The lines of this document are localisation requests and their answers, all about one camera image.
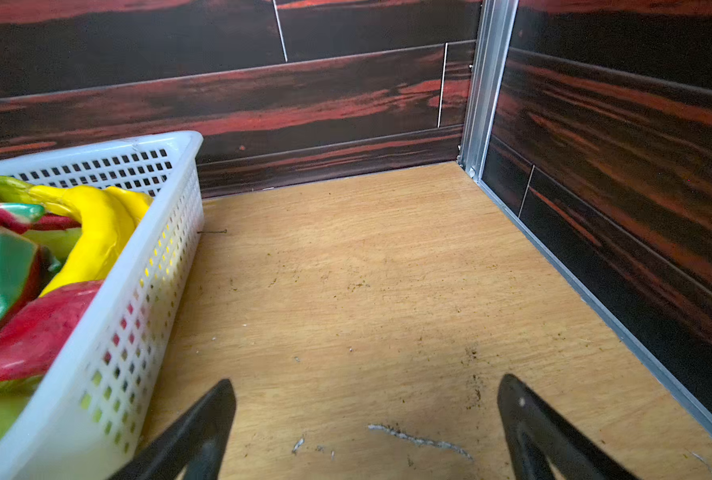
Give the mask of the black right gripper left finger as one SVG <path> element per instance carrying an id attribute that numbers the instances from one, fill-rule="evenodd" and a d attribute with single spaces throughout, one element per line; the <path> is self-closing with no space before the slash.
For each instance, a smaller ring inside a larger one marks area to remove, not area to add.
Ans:
<path id="1" fill-rule="evenodd" d="M 113 479 L 216 479 L 237 409 L 230 380 L 217 382 Z"/>

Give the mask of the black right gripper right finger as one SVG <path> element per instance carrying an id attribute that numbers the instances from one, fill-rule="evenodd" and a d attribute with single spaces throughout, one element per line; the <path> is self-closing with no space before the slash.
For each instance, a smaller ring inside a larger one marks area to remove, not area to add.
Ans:
<path id="1" fill-rule="evenodd" d="M 634 479 L 529 386 L 513 374 L 502 378 L 498 407 L 517 479 Z"/>

